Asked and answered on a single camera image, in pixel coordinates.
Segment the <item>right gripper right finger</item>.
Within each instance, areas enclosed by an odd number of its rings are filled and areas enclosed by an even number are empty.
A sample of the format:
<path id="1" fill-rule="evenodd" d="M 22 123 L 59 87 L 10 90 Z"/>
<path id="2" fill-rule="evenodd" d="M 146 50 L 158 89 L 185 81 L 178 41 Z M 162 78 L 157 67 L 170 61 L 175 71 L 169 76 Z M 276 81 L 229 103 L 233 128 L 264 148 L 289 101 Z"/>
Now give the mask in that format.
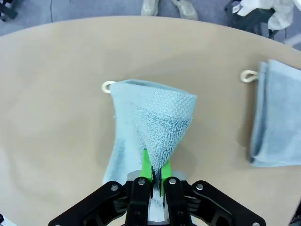
<path id="1" fill-rule="evenodd" d="M 196 217 L 208 226 L 264 226 L 265 220 L 210 183 L 190 185 L 172 172 L 169 161 L 160 169 L 164 209 L 171 226 L 191 226 Z"/>

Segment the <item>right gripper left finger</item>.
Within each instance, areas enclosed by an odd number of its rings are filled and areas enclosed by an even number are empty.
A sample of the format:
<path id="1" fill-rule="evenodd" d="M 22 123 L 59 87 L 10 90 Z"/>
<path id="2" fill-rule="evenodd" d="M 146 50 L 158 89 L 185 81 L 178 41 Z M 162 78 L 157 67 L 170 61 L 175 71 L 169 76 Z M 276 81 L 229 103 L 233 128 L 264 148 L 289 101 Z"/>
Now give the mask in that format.
<path id="1" fill-rule="evenodd" d="M 106 226 L 126 215 L 126 226 L 146 226 L 153 173 L 146 149 L 142 169 L 132 172 L 134 179 L 124 185 L 109 181 L 86 198 L 54 218 L 50 226 Z"/>

